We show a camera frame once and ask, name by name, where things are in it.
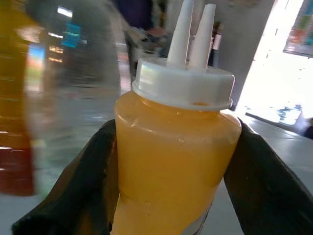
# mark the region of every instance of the plastic bottle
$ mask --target plastic bottle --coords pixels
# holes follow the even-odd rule
[[[34,184],[23,87],[27,39],[36,24],[20,7],[18,1],[0,1],[0,192],[29,196]]]
[[[120,198],[114,235],[194,235],[236,147],[234,76],[207,68],[215,5],[205,6],[189,65],[193,2],[185,0],[169,56],[139,62],[116,103]]]

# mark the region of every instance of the orange bottle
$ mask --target orange bottle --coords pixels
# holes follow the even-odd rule
[[[23,88],[27,36],[36,25],[19,4],[0,1],[0,192],[28,196],[34,184]]]
[[[116,103],[114,235],[198,234],[241,133],[221,111],[234,76],[206,67],[215,5],[205,7],[185,65],[192,3],[182,5],[168,59],[140,60],[133,91]]]

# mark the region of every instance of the wall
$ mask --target wall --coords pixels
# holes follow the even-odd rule
[[[220,45],[220,68],[232,72],[235,86],[232,99],[236,106],[275,0],[259,0],[252,6],[245,1],[210,0],[217,5],[215,21],[224,24]]]

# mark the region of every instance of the floor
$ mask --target floor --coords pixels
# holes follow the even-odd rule
[[[0,194],[0,234],[10,235],[10,226],[34,208],[51,190],[64,167],[78,154],[102,125],[113,119],[114,103],[131,89],[126,45],[113,32],[115,42],[107,48],[106,76],[100,82],[51,85],[43,92],[28,92],[29,129],[35,149],[37,195],[16,197]],[[109,47],[116,46],[110,54]],[[110,64],[118,60],[118,67]],[[238,116],[265,138],[281,159],[313,193],[313,141],[292,132]],[[222,182],[204,225],[203,235],[243,235],[226,187]]]

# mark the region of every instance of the white bottle cap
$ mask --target white bottle cap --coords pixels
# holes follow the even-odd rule
[[[186,65],[192,9],[193,0],[185,0],[167,59],[139,60],[133,91],[148,100],[182,109],[227,109],[232,105],[230,95],[235,77],[230,72],[207,67],[214,4],[208,4],[204,8],[190,63]]]

